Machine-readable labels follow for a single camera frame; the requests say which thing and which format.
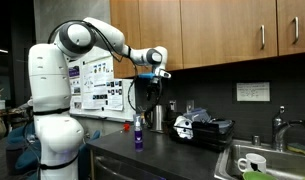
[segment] gray backsplash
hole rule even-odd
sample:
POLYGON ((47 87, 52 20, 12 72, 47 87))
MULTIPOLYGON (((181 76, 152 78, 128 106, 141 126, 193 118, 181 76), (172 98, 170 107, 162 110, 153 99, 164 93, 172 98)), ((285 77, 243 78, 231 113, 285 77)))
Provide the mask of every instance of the gray backsplash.
MULTIPOLYGON (((271 142, 271 120, 281 105, 285 106, 284 120, 305 119, 305 54, 231 63, 206 68, 171 72, 163 80, 161 104, 177 101, 177 109, 185 112, 187 100, 195 107, 207 109, 212 117, 236 121, 234 137, 251 139, 261 136, 271 142), (271 101, 267 103, 236 101, 237 82, 270 82, 271 101)), ((147 80, 136 83, 136 103, 146 106, 147 80)), ((305 144, 305 129, 297 126, 286 133, 288 142, 305 144)))

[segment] green sponge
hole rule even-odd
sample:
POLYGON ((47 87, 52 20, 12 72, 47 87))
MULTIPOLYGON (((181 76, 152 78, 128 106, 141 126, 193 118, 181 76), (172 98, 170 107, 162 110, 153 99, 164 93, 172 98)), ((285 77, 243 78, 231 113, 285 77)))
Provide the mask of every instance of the green sponge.
POLYGON ((293 152, 305 154, 305 145, 299 143, 289 143, 288 149, 293 152))

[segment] cabinet handle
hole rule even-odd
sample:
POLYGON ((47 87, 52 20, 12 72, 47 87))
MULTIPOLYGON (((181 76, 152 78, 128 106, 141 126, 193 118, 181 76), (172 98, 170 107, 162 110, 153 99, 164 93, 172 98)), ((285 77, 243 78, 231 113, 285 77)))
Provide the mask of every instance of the cabinet handle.
POLYGON ((262 32, 262 46, 261 46, 261 49, 264 49, 264 47, 265 47, 264 25, 261 25, 261 32, 262 32))
POLYGON ((296 44, 299 40, 299 18, 295 17, 293 19, 293 21, 294 21, 294 24, 295 24, 295 40, 294 40, 293 44, 296 44))

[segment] white mug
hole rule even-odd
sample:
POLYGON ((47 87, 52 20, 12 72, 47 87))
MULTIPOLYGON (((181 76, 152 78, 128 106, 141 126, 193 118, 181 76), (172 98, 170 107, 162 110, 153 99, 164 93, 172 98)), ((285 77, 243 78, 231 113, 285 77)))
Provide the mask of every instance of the white mug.
POLYGON ((240 158, 238 160, 238 168, 241 172, 246 171, 259 171, 262 173, 266 173, 266 159, 258 154, 248 153, 245 155, 246 159, 240 158), (245 169, 240 167, 241 162, 245 162, 245 169))

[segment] wooden cabinet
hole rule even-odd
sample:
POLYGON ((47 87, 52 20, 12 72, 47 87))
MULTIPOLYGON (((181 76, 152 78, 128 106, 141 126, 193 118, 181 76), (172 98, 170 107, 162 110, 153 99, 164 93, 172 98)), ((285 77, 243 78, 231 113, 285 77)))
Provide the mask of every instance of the wooden cabinet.
MULTIPOLYGON (((111 24, 125 36, 125 43, 133 49, 141 48, 141 32, 138 0, 110 0, 111 24)), ((133 77, 135 71, 131 60, 113 61, 114 77, 133 77)), ((147 67, 137 66, 138 72, 150 71, 147 67)))
POLYGON ((277 0, 279 55, 305 52, 305 0, 277 0))
MULTIPOLYGON (((180 1, 110 0, 111 24, 125 35, 133 49, 163 46, 168 50, 166 70, 183 68, 180 1)), ((151 67, 138 66, 138 72, 151 67)), ((130 60, 114 61, 114 77, 134 76, 130 60)))
POLYGON ((271 0, 181 0, 181 17, 184 68, 277 56, 271 0))
POLYGON ((141 47, 168 50, 166 70, 183 69, 180 0, 139 0, 141 47))

